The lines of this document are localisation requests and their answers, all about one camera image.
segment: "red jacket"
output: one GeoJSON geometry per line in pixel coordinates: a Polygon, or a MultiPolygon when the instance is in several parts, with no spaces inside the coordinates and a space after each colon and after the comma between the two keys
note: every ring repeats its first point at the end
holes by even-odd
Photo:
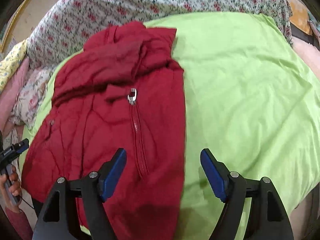
{"type": "MultiPolygon", "coordinates": [[[[44,202],[57,178],[79,179],[119,147],[127,165],[104,208],[119,240],[172,239],[184,181],[183,70],[175,29],[132,22],[92,36],[58,73],[52,109],[28,151],[22,186],[44,202]],[[136,88],[136,104],[127,95],[136,88]]],[[[87,225],[81,200],[80,224],[87,225]]]]}

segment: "cable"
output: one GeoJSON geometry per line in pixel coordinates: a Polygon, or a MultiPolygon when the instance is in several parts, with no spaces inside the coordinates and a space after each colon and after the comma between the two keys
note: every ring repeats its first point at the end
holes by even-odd
{"type": "Polygon", "coordinates": [[[30,208],[32,208],[33,210],[35,210],[27,201],[25,201],[23,198],[21,198],[30,208]]]}

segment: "orange cushion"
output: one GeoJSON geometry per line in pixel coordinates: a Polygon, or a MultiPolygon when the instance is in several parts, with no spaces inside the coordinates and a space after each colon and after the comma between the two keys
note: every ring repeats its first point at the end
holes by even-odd
{"type": "Polygon", "coordinates": [[[308,23],[308,8],[299,0],[288,0],[291,5],[293,15],[290,22],[308,35],[312,35],[311,27],[308,23]]]}

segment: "wooden frame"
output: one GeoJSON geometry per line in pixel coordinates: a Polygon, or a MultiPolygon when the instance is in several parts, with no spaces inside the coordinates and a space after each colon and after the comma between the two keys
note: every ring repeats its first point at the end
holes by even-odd
{"type": "Polygon", "coordinates": [[[3,53],[7,44],[10,42],[12,31],[20,18],[22,12],[26,8],[26,6],[29,4],[30,0],[24,0],[22,4],[18,7],[14,15],[10,18],[7,25],[4,27],[4,34],[2,39],[0,38],[0,53],[3,53]]]}

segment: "wrinkled fabric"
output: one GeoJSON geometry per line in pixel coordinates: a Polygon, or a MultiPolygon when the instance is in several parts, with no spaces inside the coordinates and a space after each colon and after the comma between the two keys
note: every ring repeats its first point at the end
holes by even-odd
{"type": "Polygon", "coordinates": [[[39,106],[46,95],[47,84],[56,65],[29,69],[26,84],[21,89],[11,112],[10,121],[16,125],[26,124],[33,127],[39,106]]]}
{"type": "MultiPolygon", "coordinates": [[[[320,182],[320,82],[273,19],[194,13],[146,26],[177,28],[172,58],[185,71],[185,184],[175,239],[210,239],[223,209],[199,161],[203,148],[244,178],[269,177],[289,215],[320,182]]],[[[244,239],[249,211],[250,200],[235,240],[244,239]]]]}
{"type": "Polygon", "coordinates": [[[312,29],[312,32],[314,33],[314,35],[316,36],[316,38],[320,44],[320,32],[318,31],[318,29],[316,28],[316,26],[314,25],[314,23],[312,21],[309,21],[309,24],[312,29]]]}
{"type": "Polygon", "coordinates": [[[292,37],[293,50],[320,80],[320,51],[313,45],[292,37]]]}
{"type": "Polygon", "coordinates": [[[20,66],[27,51],[27,40],[16,44],[8,55],[0,62],[0,93],[9,79],[20,66]]]}
{"type": "Polygon", "coordinates": [[[60,63],[110,25],[196,11],[265,14],[292,45],[287,0],[59,0],[28,38],[30,67],[60,63]]]}
{"type": "MultiPolygon", "coordinates": [[[[76,53],[74,53],[73,55],[71,55],[70,57],[67,57],[65,60],[63,60],[55,69],[55,71],[52,73],[52,76],[50,78],[50,80],[48,81],[47,84],[47,91],[45,93],[45,97],[41,103],[41,105],[39,106],[38,109],[38,113],[36,115],[35,121],[34,121],[34,125],[32,126],[32,128],[28,128],[25,127],[23,129],[23,138],[28,138],[29,139],[29,143],[31,144],[34,137],[36,136],[38,130],[40,129],[43,120],[46,118],[46,116],[49,114],[52,105],[51,105],[51,99],[53,96],[53,91],[54,91],[54,81],[56,79],[57,74],[59,73],[59,71],[61,70],[61,68],[71,59],[73,58],[75,55],[82,53],[83,49],[81,51],[78,51],[76,53]]],[[[23,165],[26,159],[26,155],[27,155],[28,149],[25,150],[20,156],[19,156],[19,167],[22,171],[23,169],[23,165]]]]}
{"type": "Polygon", "coordinates": [[[4,127],[8,118],[10,117],[10,112],[13,109],[14,104],[17,101],[18,94],[25,82],[25,76],[29,68],[29,59],[25,58],[16,73],[9,79],[4,90],[0,94],[0,131],[3,137],[6,137],[9,133],[7,130],[4,133],[4,127]]]}
{"type": "Polygon", "coordinates": [[[312,15],[312,13],[308,12],[310,21],[314,24],[318,32],[320,32],[320,22],[312,15]]]}
{"type": "MultiPolygon", "coordinates": [[[[33,198],[44,202],[57,178],[97,171],[123,147],[126,167],[104,203],[118,239],[173,238],[185,147],[183,70],[171,58],[175,33],[139,22],[113,26],[64,65],[23,167],[22,187],[33,198]]],[[[82,200],[76,201],[87,226],[82,200]]]]}

